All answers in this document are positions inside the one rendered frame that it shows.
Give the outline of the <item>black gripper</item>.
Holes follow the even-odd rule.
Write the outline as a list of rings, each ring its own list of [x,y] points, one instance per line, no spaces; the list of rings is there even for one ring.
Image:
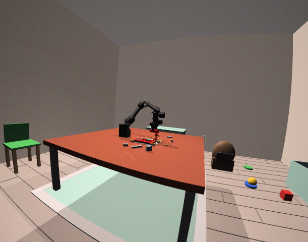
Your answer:
[[[159,123],[156,123],[156,121],[158,119],[157,117],[153,117],[152,119],[153,119],[153,121],[152,121],[152,123],[150,123],[150,126],[152,128],[152,131],[154,131],[154,129],[156,130],[157,127],[159,126]]]

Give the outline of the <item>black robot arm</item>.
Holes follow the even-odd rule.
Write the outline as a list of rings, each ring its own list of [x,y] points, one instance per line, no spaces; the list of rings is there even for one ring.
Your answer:
[[[146,105],[144,105],[144,103],[145,103]],[[135,121],[135,116],[138,114],[138,112],[139,112],[141,109],[143,109],[143,108],[145,108],[145,107],[147,107],[147,106],[150,107],[151,109],[153,109],[153,112],[151,112],[151,113],[153,113],[153,117],[165,118],[165,113],[164,113],[164,112],[160,112],[159,107],[154,106],[154,105],[151,104],[149,101],[140,101],[140,102],[138,103],[138,107],[137,107],[136,110],[133,112],[133,114],[130,115],[129,117],[127,117],[127,118],[125,119],[124,125],[128,125],[128,127],[129,127],[129,126]],[[162,124],[163,121],[157,119],[156,123]]]

